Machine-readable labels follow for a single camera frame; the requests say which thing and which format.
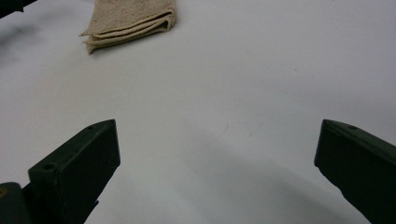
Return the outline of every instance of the table surface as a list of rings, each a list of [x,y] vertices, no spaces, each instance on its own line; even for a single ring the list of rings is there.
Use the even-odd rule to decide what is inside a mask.
[[[177,0],[170,32],[88,55],[93,6],[0,20],[0,182],[115,119],[88,224],[369,223],[314,157],[323,119],[396,144],[395,1]]]

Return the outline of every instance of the cloth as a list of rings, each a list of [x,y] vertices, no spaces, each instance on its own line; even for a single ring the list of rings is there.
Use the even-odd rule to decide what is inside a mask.
[[[90,25],[80,36],[95,49],[166,32],[176,22],[175,0],[95,0]]]

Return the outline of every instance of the white table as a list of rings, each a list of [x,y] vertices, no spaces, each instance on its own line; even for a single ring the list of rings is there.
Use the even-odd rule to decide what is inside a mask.
[[[87,223],[369,223],[314,166],[335,119],[396,144],[396,2],[177,0],[169,33],[97,50],[93,0],[0,20],[0,182],[116,119]]]

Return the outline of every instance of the folded towel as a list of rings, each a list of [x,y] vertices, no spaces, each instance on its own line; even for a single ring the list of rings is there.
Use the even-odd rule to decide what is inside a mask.
[[[174,0],[95,0],[90,25],[83,35],[91,54],[95,49],[166,32],[176,22]]]

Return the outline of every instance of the brown towel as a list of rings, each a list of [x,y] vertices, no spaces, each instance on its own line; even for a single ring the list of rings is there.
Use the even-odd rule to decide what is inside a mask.
[[[174,0],[95,0],[87,51],[166,32],[176,22]]]

